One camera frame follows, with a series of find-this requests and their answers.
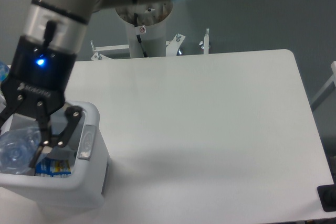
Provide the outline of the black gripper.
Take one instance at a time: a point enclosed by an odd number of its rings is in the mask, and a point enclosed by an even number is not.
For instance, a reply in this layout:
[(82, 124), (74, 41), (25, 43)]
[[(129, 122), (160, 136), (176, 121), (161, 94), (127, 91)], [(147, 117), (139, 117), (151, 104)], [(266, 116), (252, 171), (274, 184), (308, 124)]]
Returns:
[[(5, 101), (1, 128), (15, 113), (37, 118), (41, 140), (30, 168), (35, 168), (44, 149), (50, 152), (54, 147), (67, 146), (82, 118), (83, 108), (65, 103), (64, 96), (75, 59), (75, 54), (43, 48), (25, 36), (19, 38), (9, 75), (1, 84)], [(65, 108), (67, 125), (54, 135), (50, 115), (61, 108)]]

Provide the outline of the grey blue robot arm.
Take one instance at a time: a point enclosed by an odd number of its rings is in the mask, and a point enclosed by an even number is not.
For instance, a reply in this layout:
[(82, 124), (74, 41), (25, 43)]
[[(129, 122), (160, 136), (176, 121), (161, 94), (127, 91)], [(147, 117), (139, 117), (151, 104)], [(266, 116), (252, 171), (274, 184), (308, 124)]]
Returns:
[(1, 123), (13, 114), (35, 119), (40, 137), (24, 159), (34, 168), (44, 150), (65, 147), (82, 108), (67, 105), (65, 89), (92, 13), (104, 8), (177, 0), (31, 0), (9, 73), (1, 83), (6, 107)]

